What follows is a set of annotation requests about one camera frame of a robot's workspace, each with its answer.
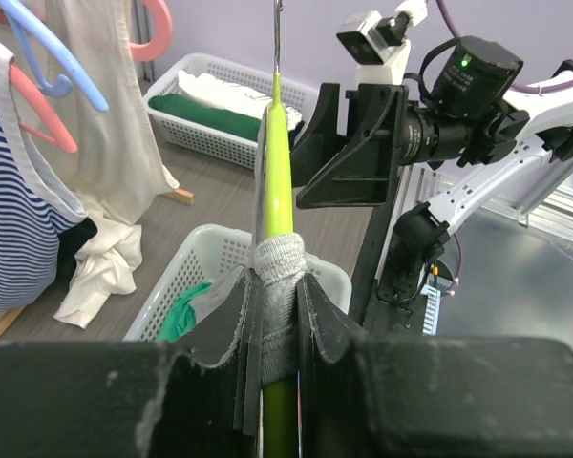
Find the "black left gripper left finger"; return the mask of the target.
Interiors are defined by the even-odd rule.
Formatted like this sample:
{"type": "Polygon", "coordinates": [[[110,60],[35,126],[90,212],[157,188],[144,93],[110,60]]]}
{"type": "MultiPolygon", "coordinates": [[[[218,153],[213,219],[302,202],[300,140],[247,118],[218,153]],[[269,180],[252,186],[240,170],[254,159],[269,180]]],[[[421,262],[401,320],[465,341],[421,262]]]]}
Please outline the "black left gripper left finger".
{"type": "Polygon", "coordinates": [[[0,457],[254,457],[263,287],[168,342],[0,342],[0,457]]]}

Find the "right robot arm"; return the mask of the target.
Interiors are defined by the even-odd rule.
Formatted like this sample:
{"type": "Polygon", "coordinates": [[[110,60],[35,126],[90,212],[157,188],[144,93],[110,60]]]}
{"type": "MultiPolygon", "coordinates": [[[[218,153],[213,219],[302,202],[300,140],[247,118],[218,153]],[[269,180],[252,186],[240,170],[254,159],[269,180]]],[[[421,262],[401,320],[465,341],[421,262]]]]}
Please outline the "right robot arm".
{"type": "Polygon", "coordinates": [[[457,228],[511,180],[547,164],[573,162],[573,61],[541,83],[514,91],[523,62],[502,45],[474,36],[436,46],[445,54],[432,88],[423,72],[404,82],[362,82],[347,92],[347,130],[337,131],[340,87],[322,85],[312,118],[292,155],[301,209],[377,207],[391,213],[402,168],[446,162],[469,168],[453,188],[390,216],[357,262],[370,273],[356,302],[371,298],[410,309],[434,261],[457,228]],[[418,99],[410,99],[414,81],[418,99]]]}

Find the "green tank top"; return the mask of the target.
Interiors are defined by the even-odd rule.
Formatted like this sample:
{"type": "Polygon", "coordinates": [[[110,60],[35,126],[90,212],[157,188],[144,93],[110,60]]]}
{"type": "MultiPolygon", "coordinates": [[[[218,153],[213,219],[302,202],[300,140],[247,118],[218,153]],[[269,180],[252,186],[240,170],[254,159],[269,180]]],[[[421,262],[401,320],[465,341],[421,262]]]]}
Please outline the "green tank top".
{"type": "Polygon", "coordinates": [[[192,330],[197,322],[191,302],[205,294],[212,286],[210,281],[198,283],[181,293],[173,303],[157,335],[157,341],[174,342],[192,330]]]}

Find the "lime green hanger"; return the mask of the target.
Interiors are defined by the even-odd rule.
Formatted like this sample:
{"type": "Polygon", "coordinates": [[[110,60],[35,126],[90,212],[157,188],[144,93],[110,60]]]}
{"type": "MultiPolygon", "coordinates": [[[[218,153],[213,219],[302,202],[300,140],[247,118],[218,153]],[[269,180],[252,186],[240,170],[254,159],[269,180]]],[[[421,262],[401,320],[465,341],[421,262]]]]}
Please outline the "lime green hanger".
{"type": "MultiPolygon", "coordinates": [[[[274,69],[272,101],[267,120],[265,175],[265,235],[268,238],[293,231],[287,111],[281,100],[281,11],[273,3],[274,69]]],[[[264,456],[297,457],[297,380],[289,375],[264,389],[264,456]]]]}

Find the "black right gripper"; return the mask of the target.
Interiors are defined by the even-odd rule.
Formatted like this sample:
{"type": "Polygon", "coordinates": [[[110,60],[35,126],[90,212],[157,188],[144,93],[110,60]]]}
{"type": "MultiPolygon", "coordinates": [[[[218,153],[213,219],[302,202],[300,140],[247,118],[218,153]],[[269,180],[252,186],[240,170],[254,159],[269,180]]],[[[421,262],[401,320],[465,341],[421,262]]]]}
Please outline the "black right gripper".
{"type": "Polygon", "coordinates": [[[387,201],[404,144],[408,95],[403,85],[361,84],[348,91],[348,129],[340,135],[340,85],[321,84],[312,117],[290,155],[299,209],[387,201]]]}

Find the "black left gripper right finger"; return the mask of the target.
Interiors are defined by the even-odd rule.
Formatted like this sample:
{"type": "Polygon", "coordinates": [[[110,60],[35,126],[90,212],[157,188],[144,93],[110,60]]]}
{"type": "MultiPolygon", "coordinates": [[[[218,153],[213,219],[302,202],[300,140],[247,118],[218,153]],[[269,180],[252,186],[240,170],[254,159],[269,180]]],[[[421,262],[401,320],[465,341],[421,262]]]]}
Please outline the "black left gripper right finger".
{"type": "Polygon", "coordinates": [[[573,350],[528,337],[375,337],[297,284],[306,457],[573,457],[573,350]]]}

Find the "grey tank top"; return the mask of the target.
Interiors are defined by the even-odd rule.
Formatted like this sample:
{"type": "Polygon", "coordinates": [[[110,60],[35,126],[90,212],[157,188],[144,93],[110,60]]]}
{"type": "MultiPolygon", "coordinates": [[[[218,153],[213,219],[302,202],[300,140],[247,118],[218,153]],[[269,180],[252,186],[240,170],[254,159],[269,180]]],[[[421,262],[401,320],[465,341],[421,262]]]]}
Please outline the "grey tank top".
{"type": "Polygon", "coordinates": [[[252,244],[248,267],[260,277],[265,292],[262,337],[262,386],[293,376],[298,370],[296,285],[306,274],[305,244],[297,233],[267,236],[265,205],[270,107],[266,106],[257,138],[252,244]]]}

